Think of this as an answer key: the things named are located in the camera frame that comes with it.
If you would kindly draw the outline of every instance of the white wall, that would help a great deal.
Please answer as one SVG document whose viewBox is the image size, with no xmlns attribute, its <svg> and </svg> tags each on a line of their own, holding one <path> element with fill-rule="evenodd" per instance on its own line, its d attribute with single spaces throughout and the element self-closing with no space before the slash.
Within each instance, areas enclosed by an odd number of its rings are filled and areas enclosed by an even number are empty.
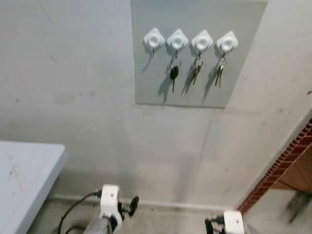
<svg viewBox="0 0 312 234">
<path fill-rule="evenodd" d="M 0 139 L 65 144 L 55 193 L 234 206 L 312 108 L 311 0 L 269 1 L 225 110 L 135 105 L 129 3 L 0 2 Z"/>
</svg>

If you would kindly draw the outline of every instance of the floor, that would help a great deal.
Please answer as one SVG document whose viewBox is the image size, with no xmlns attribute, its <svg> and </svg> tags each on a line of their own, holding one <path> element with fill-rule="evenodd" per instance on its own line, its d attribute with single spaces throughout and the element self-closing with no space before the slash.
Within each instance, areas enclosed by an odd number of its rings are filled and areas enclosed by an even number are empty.
<svg viewBox="0 0 312 234">
<path fill-rule="evenodd" d="M 311 234 L 312 203 L 292 224 L 284 215 L 293 191 L 271 189 L 247 213 L 247 234 Z M 46 201 L 27 234 L 55 234 L 60 217 L 70 203 Z M 215 212 L 141 206 L 126 218 L 118 234 L 205 234 L 204 220 Z M 98 215 L 98 206 L 86 203 L 75 208 L 63 225 L 63 232 L 74 224 L 87 226 Z"/>
</svg>

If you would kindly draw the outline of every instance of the baseboard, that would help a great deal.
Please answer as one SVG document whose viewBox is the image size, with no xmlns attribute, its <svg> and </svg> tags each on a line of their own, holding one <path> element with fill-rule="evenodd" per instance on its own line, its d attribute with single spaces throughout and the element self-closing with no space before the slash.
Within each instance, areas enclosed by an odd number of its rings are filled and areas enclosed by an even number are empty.
<svg viewBox="0 0 312 234">
<path fill-rule="evenodd" d="M 48 201 L 62 201 L 62 202 L 76 202 L 82 199 L 79 195 L 62 195 L 53 194 L 47 197 Z M 124 203 L 130 203 L 130 199 L 121 198 L 120 201 Z M 86 202 L 99 204 L 99 199 L 91 197 L 86 199 Z M 201 205 L 201 204 L 186 204 L 186 203 L 175 203 L 175 202 L 159 202 L 159 201 L 148 201 L 140 200 L 139 205 L 141 207 L 154 207 L 154 208 L 171 208 L 171 209 L 182 209 L 182 210 L 193 210 L 193 211 L 213 211 L 216 213 L 222 213 L 225 210 L 233 210 L 233 207 L 217 206 L 217 205 Z"/>
</svg>

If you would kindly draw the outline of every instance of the white table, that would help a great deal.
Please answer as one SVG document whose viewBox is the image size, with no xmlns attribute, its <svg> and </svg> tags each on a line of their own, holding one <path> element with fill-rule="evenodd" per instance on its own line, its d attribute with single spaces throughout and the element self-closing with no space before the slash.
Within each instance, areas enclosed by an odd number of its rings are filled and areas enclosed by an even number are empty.
<svg viewBox="0 0 312 234">
<path fill-rule="evenodd" d="M 67 159 L 63 145 L 0 141 L 0 234 L 25 234 Z"/>
</svg>

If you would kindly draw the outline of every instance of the gray panel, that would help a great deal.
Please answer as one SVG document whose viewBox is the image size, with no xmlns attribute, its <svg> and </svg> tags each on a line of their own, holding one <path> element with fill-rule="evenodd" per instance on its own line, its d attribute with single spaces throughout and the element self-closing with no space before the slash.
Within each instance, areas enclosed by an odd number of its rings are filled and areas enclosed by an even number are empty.
<svg viewBox="0 0 312 234">
<path fill-rule="evenodd" d="M 257 1 L 132 0 L 136 103 L 224 108 L 266 5 L 267 2 Z M 143 37 L 154 27 L 159 29 L 165 39 L 180 28 L 189 42 L 206 29 L 214 43 L 233 30 L 239 45 L 227 57 L 221 88 L 214 84 L 214 71 L 220 54 L 213 46 L 202 55 L 204 65 L 196 84 L 189 85 L 190 69 L 196 53 L 188 45 L 180 52 L 182 66 L 175 81 L 175 92 L 172 93 L 167 67 L 174 55 L 173 51 L 163 45 L 151 59 L 151 51 L 143 43 Z"/>
</svg>

